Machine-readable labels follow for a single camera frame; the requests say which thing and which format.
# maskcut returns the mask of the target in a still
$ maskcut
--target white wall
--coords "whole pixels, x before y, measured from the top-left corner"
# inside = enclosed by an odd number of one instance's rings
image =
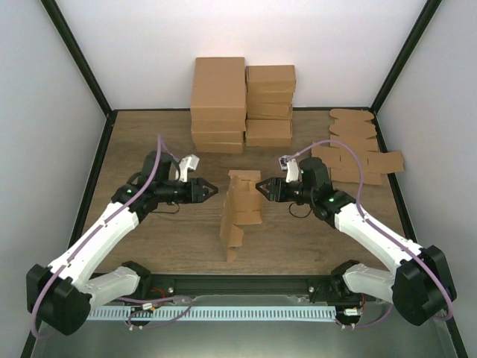
[[[294,64],[294,105],[370,106],[425,0],[59,0],[113,108],[189,107],[197,56]]]
[[[0,34],[0,357],[20,357],[25,275],[66,248],[105,118],[40,1],[1,1]]]
[[[421,244],[447,256],[456,321],[477,356],[477,2],[443,1],[378,117]]]

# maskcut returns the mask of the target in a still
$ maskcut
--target robotic arm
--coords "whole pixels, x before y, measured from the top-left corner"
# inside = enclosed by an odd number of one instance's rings
[[[392,303],[408,322],[421,325],[446,307],[446,302],[430,276],[382,233],[371,227],[360,215],[356,200],[336,190],[328,176],[328,168],[320,158],[310,157],[297,164],[295,159],[280,158],[286,178],[269,178],[256,188],[269,200],[308,204],[314,215],[329,226],[351,236],[376,256],[388,271],[369,268],[355,260],[332,271],[332,286],[341,297],[364,293]],[[423,248],[405,239],[378,222],[364,210],[364,217],[403,244],[421,259],[442,283],[452,301],[456,292],[449,266],[441,250]]]
[[[124,263],[115,271],[92,280],[90,277],[114,246],[159,203],[202,203],[218,192],[203,178],[187,178],[188,173],[197,168],[198,157],[189,155],[178,163],[170,154],[161,153],[156,174],[148,188],[128,208],[107,221],[145,185],[156,155],[153,151],[146,157],[142,170],[116,191],[97,222],[67,252],[48,267],[35,265],[27,273],[30,313],[43,287],[54,274],[57,278],[46,292],[37,315],[65,335],[74,333],[86,321],[90,310],[125,295],[137,298],[146,295],[151,273],[134,262]],[[176,167],[175,180],[169,180],[171,164]]]

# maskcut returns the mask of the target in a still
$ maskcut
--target white slotted strip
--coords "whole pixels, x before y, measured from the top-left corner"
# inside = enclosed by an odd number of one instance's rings
[[[168,321],[181,314],[186,307],[161,307],[153,313],[139,313],[132,321]],[[131,307],[103,306],[93,310],[88,321],[124,321]],[[334,307],[192,307],[181,321],[335,321]]]

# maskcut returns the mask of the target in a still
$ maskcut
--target wooden tabletop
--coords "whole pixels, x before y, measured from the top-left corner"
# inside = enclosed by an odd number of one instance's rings
[[[152,272],[169,274],[329,274],[350,259],[382,267],[360,244],[314,216],[296,219],[288,213],[287,203],[268,201],[265,201],[263,224],[241,227],[244,239],[237,260],[225,262],[219,228],[229,170],[261,170],[262,179],[282,177],[278,158],[328,138],[331,122],[327,111],[295,111],[292,148],[248,147],[239,155],[198,154],[199,168],[192,175],[204,177],[218,186],[219,193],[202,204],[182,205],[175,215],[150,214],[114,247],[98,272],[112,271],[128,260]],[[121,111],[118,114],[85,230],[102,214],[114,192],[141,169],[145,156],[157,147],[157,134],[162,135],[177,157],[196,154],[190,123],[187,111]],[[388,179],[384,176],[383,181],[383,186],[364,186],[363,206],[402,234]],[[335,186],[351,195],[355,195],[357,189],[357,185],[351,183]],[[162,205],[158,210],[169,209]],[[305,207],[294,209],[298,215],[307,212]]]

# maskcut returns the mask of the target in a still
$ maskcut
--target wood grain surface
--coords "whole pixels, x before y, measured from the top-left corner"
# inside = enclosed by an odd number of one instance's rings
[[[150,214],[140,226],[117,244],[98,272],[112,271],[134,260],[155,273],[188,274],[328,274],[344,261],[355,259],[373,267],[380,262],[357,242],[310,216],[296,219],[288,204],[265,201],[261,225],[242,226],[243,246],[238,258],[226,263],[219,238],[221,211],[230,169],[256,169],[262,179],[283,176],[278,158],[292,154],[313,141],[329,137],[332,122],[327,111],[296,111],[292,148],[245,149],[243,154],[198,154],[194,176],[206,178],[219,194],[203,204],[182,205],[176,215]],[[187,111],[121,111],[107,148],[95,188],[85,230],[101,215],[113,193],[142,167],[155,150],[161,134],[170,151],[182,157],[195,153]],[[402,234],[402,227],[388,179],[383,186],[364,186],[362,203],[372,215]],[[336,183],[355,195],[357,185]],[[158,210],[171,209],[165,205]],[[294,208],[297,215],[305,207]]]

